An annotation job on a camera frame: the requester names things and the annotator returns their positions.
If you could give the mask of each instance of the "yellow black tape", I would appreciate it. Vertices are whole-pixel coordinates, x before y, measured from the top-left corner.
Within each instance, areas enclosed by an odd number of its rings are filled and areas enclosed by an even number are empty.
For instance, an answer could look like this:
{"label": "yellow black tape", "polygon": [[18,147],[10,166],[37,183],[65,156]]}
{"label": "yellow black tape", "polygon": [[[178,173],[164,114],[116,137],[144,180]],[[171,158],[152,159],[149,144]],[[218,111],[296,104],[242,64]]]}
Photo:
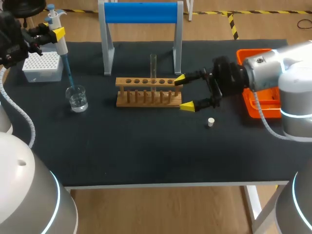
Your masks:
{"label": "yellow black tape", "polygon": [[76,12],[76,13],[98,13],[98,11],[89,11],[89,10],[71,10],[71,9],[62,9],[65,12]]}
{"label": "yellow black tape", "polygon": [[227,14],[312,14],[312,11],[195,11],[193,15]]}
{"label": "yellow black tape", "polygon": [[238,36],[238,33],[237,33],[236,26],[234,24],[233,14],[228,13],[227,16],[228,16],[228,19],[229,19],[229,23],[230,23],[230,26],[231,26],[231,30],[232,30],[232,34],[233,34],[234,40],[238,40],[239,36]]}
{"label": "yellow black tape", "polygon": [[[98,11],[63,9],[65,12],[98,13]],[[193,15],[227,15],[227,14],[312,14],[312,11],[195,11]]]}

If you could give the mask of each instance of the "black tablecloth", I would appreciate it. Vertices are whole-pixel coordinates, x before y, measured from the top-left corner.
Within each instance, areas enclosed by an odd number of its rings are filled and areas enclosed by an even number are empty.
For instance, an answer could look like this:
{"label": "black tablecloth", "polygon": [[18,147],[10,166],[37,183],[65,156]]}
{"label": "black tablecloth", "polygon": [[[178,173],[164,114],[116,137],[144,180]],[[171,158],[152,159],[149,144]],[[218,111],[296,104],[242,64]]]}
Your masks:
{"label": "black tablecloth", "polygon": [[[277,48],[284,40],[185,41],[182,72],[241,48]],[[103,75],[100,43],[68,43],[76,84],[86,88],[89,108],[70,112],[66,76],[56,83],[27,83],[21,65],[5,84],[9,96],[34,121],[34,152],[65,186],[144,183],[289,180],[312,154],[312,145],[271,136],[249,117],[241,95],[225,98],[217,109],[198,113],[178,108],[116,108],[116,77],[149,77],[150,54],[157,54],[157,76],[173,75],[171,42],[115,43],[111,77]],[[203,81],[183,88],[183,102],[207,97]],[[14,134],[29,141],[23,118],[4,107]],[[205,127],[209,117],[213,128]],[[280,120],[269,121],[281,132]]]}

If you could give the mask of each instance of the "test tube rack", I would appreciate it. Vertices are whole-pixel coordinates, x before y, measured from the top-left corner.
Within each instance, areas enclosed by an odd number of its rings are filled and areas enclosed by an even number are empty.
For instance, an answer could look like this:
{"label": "test tube rack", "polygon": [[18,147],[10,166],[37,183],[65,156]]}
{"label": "test tube rack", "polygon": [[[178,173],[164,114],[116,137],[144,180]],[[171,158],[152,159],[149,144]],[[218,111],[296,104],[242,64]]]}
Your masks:
{"label": "test tube rack", "polygon": [[[120,88],[117,96],[117,107],[179,107],[182,103],[182,85],[175,86],[174,78],[116,78]],[[130,91],[124,87],[165,87],[174,91]]]}

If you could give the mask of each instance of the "test tube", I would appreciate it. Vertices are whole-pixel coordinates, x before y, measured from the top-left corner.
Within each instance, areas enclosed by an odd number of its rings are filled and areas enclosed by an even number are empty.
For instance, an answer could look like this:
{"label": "test tube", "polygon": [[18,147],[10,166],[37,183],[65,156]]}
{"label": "test tube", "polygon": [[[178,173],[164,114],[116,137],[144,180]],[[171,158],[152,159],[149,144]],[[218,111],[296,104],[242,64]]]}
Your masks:
{"label": "test tube", "polygon": [[[151,83],[155,83],[153,80],[156,79],[156,70],[157,70],[157,55],[150,55],[150,63],[151,63]],[[156,87],[151,87],[151,91],[156,92]]]}

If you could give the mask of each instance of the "orange tray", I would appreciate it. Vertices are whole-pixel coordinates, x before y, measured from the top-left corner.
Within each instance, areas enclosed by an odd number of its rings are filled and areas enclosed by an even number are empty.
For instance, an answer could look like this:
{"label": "orange tray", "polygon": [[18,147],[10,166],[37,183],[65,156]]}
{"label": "orange tray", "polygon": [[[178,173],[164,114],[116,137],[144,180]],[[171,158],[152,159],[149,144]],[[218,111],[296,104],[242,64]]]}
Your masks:
{"label": "orange tray", "polygon": [[[254,56],[260,53],[270,51],[271,49],[242,49],[236,53],[238,64],[242,65],[244,59],[249,56]],[[260,106],[265,118],[281,118],[280,98],[278,87],[266,89],[257,92]],[[244,89],[243,97],[249,115],[252,118],[260,118],[258,108],[255,103],[254,94],[250,89]]]}

